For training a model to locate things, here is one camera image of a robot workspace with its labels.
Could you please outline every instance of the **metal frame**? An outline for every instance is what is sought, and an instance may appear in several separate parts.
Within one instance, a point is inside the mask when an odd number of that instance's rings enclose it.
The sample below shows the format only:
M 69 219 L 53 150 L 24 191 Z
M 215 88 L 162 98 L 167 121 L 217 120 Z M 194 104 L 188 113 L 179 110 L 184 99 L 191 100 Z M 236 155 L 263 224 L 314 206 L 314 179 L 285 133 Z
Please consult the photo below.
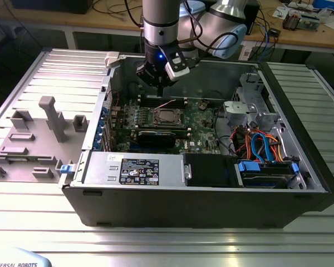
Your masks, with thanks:
M 11 21 L 7 19 L 1 19 L 1 24 L 8 27 L 18 27 L 20 26 L 18 22 Z M 86 33 L 101 33 L 101 34 L 115 34 L 124 36 L 140 36 L 139 31 L 133 31 L 128 29 L 108 29 L 108 28 L 97 28 L 97 27 L 80 27 L 80 26 L 68 26 L 59 24 L 45 24 L 45 23 L 31 23 L 23 22 L 25 27 L 28 28 L 39 28 L 39 29 L 52 29 L 57 31 L 62 31 L 65 33 L 67 45 L 69 49 L 78 49 L 77 42 L 74 36 L 75 32 L 86 32 Z M 247 61 L 251 54 L 252 48 L 259 46 L 259 41 L 248 41 L 244 40 L 241 45 L 243 46 L 242 51 L 239 56 L 239 60 Z M 285 44 L 277 43 L 277 48 L 280 49 L 290 49 L 290 50 L 302 50 L 302 51 L 312 51 L 312 52 L 322 52 L 322 53 L 334 53 L 334 48 L 328 47 L 316 47 L 316 46 L 301 46 L 295 44 Z

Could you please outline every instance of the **motherboard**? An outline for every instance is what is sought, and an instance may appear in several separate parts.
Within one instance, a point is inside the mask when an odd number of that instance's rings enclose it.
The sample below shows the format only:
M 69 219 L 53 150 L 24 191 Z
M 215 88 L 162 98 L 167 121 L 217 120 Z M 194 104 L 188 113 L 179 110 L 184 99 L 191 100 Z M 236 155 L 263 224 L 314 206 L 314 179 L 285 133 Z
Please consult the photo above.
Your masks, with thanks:
M 129 100 L 112 108 L 112 150 L 219 154 L 213 128 L 216 111 L 202 100 Z

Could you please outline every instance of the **side panel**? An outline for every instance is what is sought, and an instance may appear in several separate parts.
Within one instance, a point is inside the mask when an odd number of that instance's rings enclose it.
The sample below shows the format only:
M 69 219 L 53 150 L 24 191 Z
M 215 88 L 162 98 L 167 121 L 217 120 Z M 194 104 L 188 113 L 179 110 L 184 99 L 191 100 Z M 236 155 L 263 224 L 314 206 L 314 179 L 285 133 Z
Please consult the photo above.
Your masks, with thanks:
M 267 63 L 261 63 L 260 69 L 268 84 L 267 85 L 268 90 L 270 90 L 271 93 L 276 98 L 279 108 L 282 110 L 285 117 L 287 118 L 287 123 L 292 129 L 302 150 L 306 154 L 307 160 L 313 167 L 313 170 L 316 173 L 320 182 L 322 183 L 322 186 L 330 193 L 328 194 L 327 200 L 324 201 L 321 206 L 317 207 L 318 208 L 317 210 L 319 211 L 324 210 L 325 208 L 329 207 L 334 203 L 334 176 L 331 173 L 327 164 L 324 162 L 323 157 L 318 151 L 316 145 L 313 143 L 309 133 L 305 129 L 301 120 L 299 119 L 288 97 L 282 90 L 275 75 L 272 73 L 272 70 L 270 69 L 269 65 Z
M 283 228 L 328 194 L 216 192 L 66 187 L 87 226 Z

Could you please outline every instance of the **power supply label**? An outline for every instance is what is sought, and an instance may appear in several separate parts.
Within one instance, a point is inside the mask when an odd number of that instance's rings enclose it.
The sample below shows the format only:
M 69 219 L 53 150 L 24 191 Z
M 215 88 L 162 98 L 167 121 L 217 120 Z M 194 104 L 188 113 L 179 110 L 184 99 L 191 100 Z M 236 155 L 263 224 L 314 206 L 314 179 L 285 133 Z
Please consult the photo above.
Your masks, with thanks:
M 159 160 L 123 159 L 119 182 L 122 185 L 158 185 Z

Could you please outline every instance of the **cpu socket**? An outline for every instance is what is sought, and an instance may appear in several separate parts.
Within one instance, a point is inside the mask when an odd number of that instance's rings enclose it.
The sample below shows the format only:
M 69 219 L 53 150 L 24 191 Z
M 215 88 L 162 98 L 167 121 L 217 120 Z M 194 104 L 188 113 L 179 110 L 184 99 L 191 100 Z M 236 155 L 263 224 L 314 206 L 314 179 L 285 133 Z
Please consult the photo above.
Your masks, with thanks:
M 176 126 L 184 127 L 182 125 L 182 112 L 172 108 L 160 108 L 153 111 L 153 123 L 156 126 Z

